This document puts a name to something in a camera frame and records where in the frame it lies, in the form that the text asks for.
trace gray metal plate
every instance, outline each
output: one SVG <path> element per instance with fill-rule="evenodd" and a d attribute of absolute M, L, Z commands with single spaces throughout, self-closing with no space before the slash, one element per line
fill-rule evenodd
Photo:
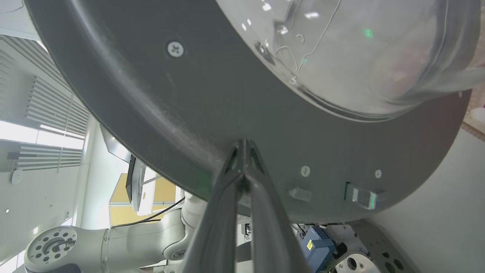
<path fill-rule="evenodd" d="M 450 95 L 391 121 L 352 122 L 281 83 L 214 0 L 27 4 L 67 80 L 129 150 L 206 199 L 230 145 L 252 139 L 293 221 L 361 219 L 411 194 L 447 153 L 469 101 Z M 166 51 L 174 40 L 180 58 Z M 344 201 L 346 182 L 385 199 L 374 211 Z M 288 194 L 295 186 L 310 202 Z"/>

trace transparent plastic dome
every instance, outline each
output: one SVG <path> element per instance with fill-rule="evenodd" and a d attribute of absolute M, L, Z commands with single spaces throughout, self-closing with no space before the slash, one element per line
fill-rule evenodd
<path fill-rule="evenodd" d="M 217 1 L 268 69 L 342 117 L 390 119 L 484 79 L 479 0 Z"/>

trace green led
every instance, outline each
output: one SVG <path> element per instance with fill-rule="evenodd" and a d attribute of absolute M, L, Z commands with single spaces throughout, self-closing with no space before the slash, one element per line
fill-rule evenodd
<path fill-rule="evenodd" d="M 364 35 L 367 37 L 367 38 L 372 38 L 374 37 L 374 33 L 372 32 L 371 29 L 364 29 L 362 31 L 364 33 Z"/>
<path fill-rule="evenodd" d="M 370 209 L 375 209 L 375 201 L 374 201 L 374 199 L 375 199 L 375 194 L 372 194 L 371 202 L 369 204 L 370 205 L 369 206 Z"/>

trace blue electronic component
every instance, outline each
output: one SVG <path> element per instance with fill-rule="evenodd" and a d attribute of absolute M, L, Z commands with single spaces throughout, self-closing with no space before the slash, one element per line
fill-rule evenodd
<path fill-rule="evenodd" d="M 300 246 L 313 273 L 323 270 L 335 251 L 332 239 L 329 239 L 318 226 L 308 229 Z"/>

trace yellow panel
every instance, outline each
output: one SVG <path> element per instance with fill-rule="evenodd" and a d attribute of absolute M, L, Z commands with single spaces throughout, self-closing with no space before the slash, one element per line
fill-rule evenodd
<path fill-rule="evenodd" d="M 156 209 L 164 209 L 168 208 L 169 206 L 163 206 L 163 205 L 155 205 L 153 206 L 153 210 Z M 165 213 L 160 214 L 159 216 L 153 218 L 153 219 L 162 219 Z M 133 223 L 139 220 L 143 220 L 145 218 L 150 217 L 151 215 L 143 215 L 143 216 L 138 216 L 136 215 L 136 212 L 133 211 L 133 207 L 128 205 L 128 206 L 110 206 L 110 221 L 112 225 L 118 225 L 118 224 L 127 224 L 127 223 Z"/>
<path fill-rule="evenodd" d="M 128 194 L 126 193 L 126 180 L 128 179 L 127 173 L 122 173 L 120 179 L 118 179 L 118 184 L 114 189 L 113 195 L 110 202 L 129 202 Z"/>
<path fill-rule="evenodd" d="M 154 202 L 174 202 L 175 185 L 165 178 L 159 178 L 155 181 Z"/>

